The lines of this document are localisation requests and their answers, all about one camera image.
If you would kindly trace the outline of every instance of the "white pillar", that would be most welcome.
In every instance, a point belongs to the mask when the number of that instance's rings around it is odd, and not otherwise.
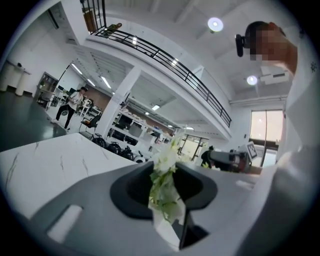
[[[10,85],[10,81],[12,80],[12,75],[14,71],[14,66],[9,63],[5,63],[3,69],[0,73],[0,91],[5,92],[7,90],[8,85]]]
[[[108,134],[108,128],[113,123],[116,112],[120,109],[120,104],[124,101],[126,94],[134,86],[141,74],[141,68],[135,66],[124,78],[115,94],[112,96],[108,105],[102,113],[101,119],[96,128],[96,133],[101,134],[105,138]]]
[[[18,96],[22,96],[24,94],[25,86],[26,86],[26,81],[29,78],[29,75],[26,72],[21,71],[21,77],[19,79],[18,84],[16,85],[16,90],[15,94]]]

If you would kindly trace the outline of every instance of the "person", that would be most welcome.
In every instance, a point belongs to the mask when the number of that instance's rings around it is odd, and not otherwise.
[[[83,100],[83,95],[85,94],[85,92],[87,90],[88,90],[87,88],[81,87],[81,89],[76,90],[74,93],[72,93],[71,96],[69,96],[67,98],[67,101],[68,101],[67,104],[62,105],[59,108],[55,119],[51,120],[51,123],[53,123],[53,124],[59,123],[59,118],[60,118],[61,113],[63,111],[67,110],[69,113],[68,113],[68,117],[67,117],[65,125],[64,125],[64,128],[67,129],[71,117],[73,116],[74,112],[77,110],[77,105]]]
[[[319,56],[310,38],[300,30],[294,45],[275,23],[256,21],[245,31],[244,48],[252,59],[258,56],[269,65],[282,67],[293,76],[283,109],[283,127],[276,160],[301,146],[320,145]]]
[[[209,168],[212,167],[212,162],[210,161],[209,155],[210,153],[214,150],[213,146],[209,147],[209,150],[205,151],[202,155],[201,155],[201,159],[202,159],[202,163],[201,166],[203,165],[208,165]]]
[[[111,36],[115,30],[118,30],[122,27],[122,23],[116,24],[111,24],[110,26],[107,27],[107,29],[103,32],[107,37]]]

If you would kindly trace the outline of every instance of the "shelf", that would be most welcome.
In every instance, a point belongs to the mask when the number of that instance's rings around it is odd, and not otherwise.
[[[122,129],[118,128],[118,127],[115,127],[114,125],[111,126],[111,129],[114,129],[115,131],[117,131],[117,132],[119,132],[119,133],[122,133],[122,134],[124,134],[124,135],[126,135],[126,136],[128,136],[128,137],[130,137],[130,138],[133,138],[133,139],[135,139],[135,140],[137,140],[137,141],[143,140],[143,139],[141,139],[141,138],[138,138],[138,137],[136,137],[136,136],[133,136],[132,134],[130,134],[129,132],[127,132],[127,131],[125,131],[125,130],[122,130]]]
[[[155,132],[157,132],[157,133],[162,134],[164,137],[167,137],[167,138],[169,138],[169,139],[172,139],[172,137],[171,137],[170,135],[166,135],[163,131],[158,130],[158,129],[156,129],[156,128],[150,126],[150,125],[148,125],[146,122],[142,122],[141,120],[133,117],[133,116],[130,115],[130,114],[127,114],[127,113],[125,113],[125,112],[123,112],[123,111],[121,111],[121,110],[119,110],[119,113],[121,113],[122,115],[124,115],[124,116],[132,119],[133,121],[136,121],[138,124],[140,124],[140,125],[142,125],[142,126],[148,127],[148,128],[150,128],[151,130],[153,130],[153,131],[155,131]]]

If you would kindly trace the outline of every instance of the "black chair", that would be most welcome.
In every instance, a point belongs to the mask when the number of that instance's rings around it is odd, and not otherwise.
[[[51,93],[41,92],[41,94],[36,102],[38,104],[41,104],[44,108],[46,108],[46,110],[48,110],[51,97],[52,97]]]
[[[83,118],[79,127],[79,132],[80,132],[80,128],[82,125],[86,126],[85,128],[85,132],[89,134],[89,132],[87,131],[87,128],[94,128],[94,131],[96,131],[97,128],[97,122],[100,120],[101,115],[96,115],[94,118],[91,118],[90,120],[88,118]]]

